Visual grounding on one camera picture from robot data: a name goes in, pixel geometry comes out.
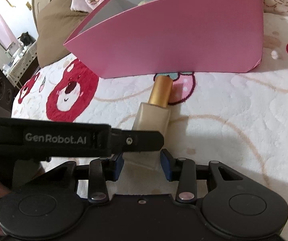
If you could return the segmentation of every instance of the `beige glass bottle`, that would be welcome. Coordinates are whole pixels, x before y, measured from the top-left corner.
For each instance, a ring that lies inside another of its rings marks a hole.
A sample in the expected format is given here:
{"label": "beige glass bottle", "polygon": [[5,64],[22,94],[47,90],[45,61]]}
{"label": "beige glass bottle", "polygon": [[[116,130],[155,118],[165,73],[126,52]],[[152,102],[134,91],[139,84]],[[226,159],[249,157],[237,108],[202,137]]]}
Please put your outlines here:
{"label": "beige glass bottle", "polygon": [[[168,76],[157,76],[148,103],[139,106],[132,130],[157,130],[166,135],[171,110],[167,108],[173,80]],[[132,164],[159,170],[160,153],[125,153],[124,159]]]}

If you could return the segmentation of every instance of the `gold cap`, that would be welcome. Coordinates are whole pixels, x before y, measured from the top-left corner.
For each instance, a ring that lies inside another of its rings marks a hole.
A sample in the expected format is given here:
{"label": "gold cap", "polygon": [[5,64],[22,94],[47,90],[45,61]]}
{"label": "gold cap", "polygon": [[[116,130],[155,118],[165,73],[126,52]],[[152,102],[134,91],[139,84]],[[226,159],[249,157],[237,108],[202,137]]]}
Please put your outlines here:
{"label": "gold cap", "polygon": [[172,92],[173,80],[169,76],[157,76],[148,104],[166,108]]}

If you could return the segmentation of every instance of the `fleece blanket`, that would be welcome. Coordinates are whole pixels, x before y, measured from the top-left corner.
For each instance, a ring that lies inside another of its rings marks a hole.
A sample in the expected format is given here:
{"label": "fleece blanket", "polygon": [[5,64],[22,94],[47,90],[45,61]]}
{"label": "fleece blanket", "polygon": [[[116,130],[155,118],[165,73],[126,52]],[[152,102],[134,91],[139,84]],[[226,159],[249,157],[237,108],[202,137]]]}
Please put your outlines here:
{"label": "fleece blanket", "polygon": [[[165,147],[174,157],[198,164],[221,161],[288,203],[288,17],[266,13],[264,19],[263,60],[251,72],[163,74],[174,80]],[[101,79],[71,54],[44,67],[23,86],[12,117],[131,129],[154,77]],[[66,160],[54,158],[44,166],[49,170]],[[88,164],[90,159],[75,161]],[[158,172],[150,184],[134,184],[139,178],[146,178],[145,171],[124,167],[120,180],[108,183],[110,194],[176,190],[176,184],[168,184]],[[205,194],[204,182],[198,182],[198,189]],[[87,182],[80,184],[78,193],[87,196]],[[288,240],[288,223],[282,236]]]}

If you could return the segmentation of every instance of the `screw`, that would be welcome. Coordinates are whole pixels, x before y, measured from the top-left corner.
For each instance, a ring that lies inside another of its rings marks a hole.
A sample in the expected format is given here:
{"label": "screw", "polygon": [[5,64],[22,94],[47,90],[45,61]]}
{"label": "screw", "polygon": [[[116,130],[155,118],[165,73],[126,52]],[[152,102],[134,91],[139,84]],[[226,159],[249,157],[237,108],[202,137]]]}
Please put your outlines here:
{"label": "screw", "polygon": [[106,197],[107,197],[106,194],[103,192],[95,192],[92,194],[92,200],[95,200],[95,201],[103,200]]}
{"label": "screw", "polygon": [[131,137],[128,137],[127,139],[126,139],[126,144],[127,145],[131,145],[133,143],[133,139],[131,138]]}
{"label": "screw", "polygon": [[195,195],[191,192],[182,192],[179,194],[179,198],[182,200],[192,200]]}

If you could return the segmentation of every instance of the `open pink cardboard box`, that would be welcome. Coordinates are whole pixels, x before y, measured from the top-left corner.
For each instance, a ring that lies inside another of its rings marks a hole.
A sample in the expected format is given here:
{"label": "open pink cardboard box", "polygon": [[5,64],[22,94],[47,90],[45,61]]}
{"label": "open pink cardboard box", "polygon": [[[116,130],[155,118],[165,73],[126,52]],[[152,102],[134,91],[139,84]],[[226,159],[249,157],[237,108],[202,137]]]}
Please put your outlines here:
{"label": "open pink cardboard box", "polygon": [[244,73],[262,58],[262,0],[105,0],[64,45],[102,78]]}

